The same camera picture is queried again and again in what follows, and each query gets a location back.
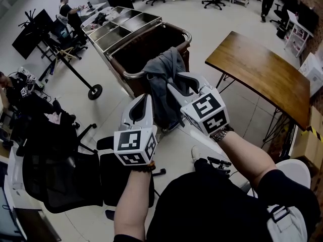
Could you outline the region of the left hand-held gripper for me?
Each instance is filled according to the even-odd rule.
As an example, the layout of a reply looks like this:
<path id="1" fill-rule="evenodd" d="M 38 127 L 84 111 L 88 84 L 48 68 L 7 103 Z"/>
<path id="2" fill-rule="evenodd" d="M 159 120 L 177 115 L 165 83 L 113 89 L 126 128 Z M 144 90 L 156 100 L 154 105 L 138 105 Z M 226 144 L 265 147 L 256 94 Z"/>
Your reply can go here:
<path id="1" fill-rule="evenodd" d="M 142 94 L 124 109 L 121 123 L 150 126 L 114 133 L 114 154 L 123 165 L 148 165 L 157 147 L 157 126 L 153 125 L 152 98 Z"/>

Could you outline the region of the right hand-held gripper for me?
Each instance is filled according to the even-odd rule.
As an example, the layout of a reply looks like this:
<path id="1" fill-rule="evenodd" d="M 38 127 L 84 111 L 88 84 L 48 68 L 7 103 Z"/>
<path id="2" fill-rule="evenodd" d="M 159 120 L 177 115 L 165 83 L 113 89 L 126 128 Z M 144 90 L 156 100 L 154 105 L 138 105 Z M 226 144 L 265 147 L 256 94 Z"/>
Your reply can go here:
<path id="1" fill-rule="evenodd" d="M 192 72 L 180 72 L 177 73 L 177 78 L 193 92 L 185 94 L 174 83 L 168 83 L 167 88 L 181 106 L 181 112 L 193 126 L 209 136 L 229 124 L 227 108 L 218 90 L 216 88 L 211 90 L 204 76 Z"/>

